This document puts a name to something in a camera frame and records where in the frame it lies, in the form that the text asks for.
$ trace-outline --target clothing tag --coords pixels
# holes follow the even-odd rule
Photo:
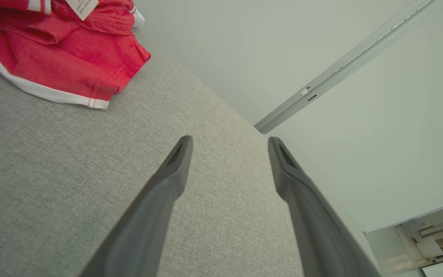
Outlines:
[[[85,21],[98,5],[98,0],[66,0],[66,2],[82,21]]]

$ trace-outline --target red fabric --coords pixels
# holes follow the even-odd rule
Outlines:
[[[132,0],[102,0],[85,21],[64,0],[50,15],[15,7],[0,5],[0,62],[12,75],[108,101],[150,58],[132,34]]]

